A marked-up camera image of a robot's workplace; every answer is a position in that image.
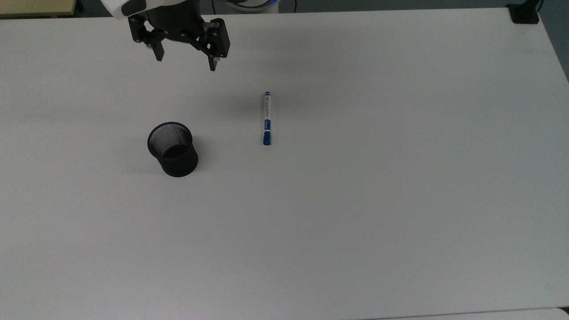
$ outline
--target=white robot arm casing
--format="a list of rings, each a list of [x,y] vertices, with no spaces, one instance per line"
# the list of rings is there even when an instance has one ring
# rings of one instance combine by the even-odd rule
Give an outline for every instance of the white robot arm casing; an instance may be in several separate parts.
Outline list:
[[[177,5],[184,0],[101,0],[111,15],[117,19],[160,6]]]

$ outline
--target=black mesh pen holder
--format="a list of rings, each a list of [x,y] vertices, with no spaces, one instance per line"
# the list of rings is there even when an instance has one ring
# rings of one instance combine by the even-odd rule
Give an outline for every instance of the black mesh pen holder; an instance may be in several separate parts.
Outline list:
[[[155,127],[148,136],[148,150],[167,175],[184,177],[197,166],[192,141],[192,133],[185,125],[166,122]]]

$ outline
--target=floor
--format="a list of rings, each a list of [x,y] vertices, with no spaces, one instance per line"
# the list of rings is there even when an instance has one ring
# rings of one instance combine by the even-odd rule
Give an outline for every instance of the floor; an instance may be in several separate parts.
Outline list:
[[[79,17],[109,16],[100,0],[78,0]],[[326,11],[370,11],[370,10],[415,10],[505,7],[508,3],[521,3],[522,0],[297,0],[296,12]],[[294,10],[294,0],[281,0],[279,11]],[[213,14],[211,0],[201,0],[202,14]],[[217,3],[217,13],[224,12],[223,4]],[[549,34],[565,76],[569,79],[569,1],[544,0],[540,16]]]

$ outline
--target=mesh cup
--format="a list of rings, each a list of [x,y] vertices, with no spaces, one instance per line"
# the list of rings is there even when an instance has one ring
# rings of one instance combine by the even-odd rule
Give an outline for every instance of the mesh cup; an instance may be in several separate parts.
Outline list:
[[[197,166],[197,153],[192,144],[192,133],[177,122],[166,122],[148,136],[148,150],[172,177],[184,177]]]

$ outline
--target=blue marker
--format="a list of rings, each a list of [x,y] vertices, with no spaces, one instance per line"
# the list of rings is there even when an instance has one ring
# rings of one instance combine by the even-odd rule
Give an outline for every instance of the blue marker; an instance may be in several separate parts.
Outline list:
[[[271,145],[271,93],[265,92],[265,104],[263,106],[263,114],[265,115],[265,132],[263,133],[263,144]]]

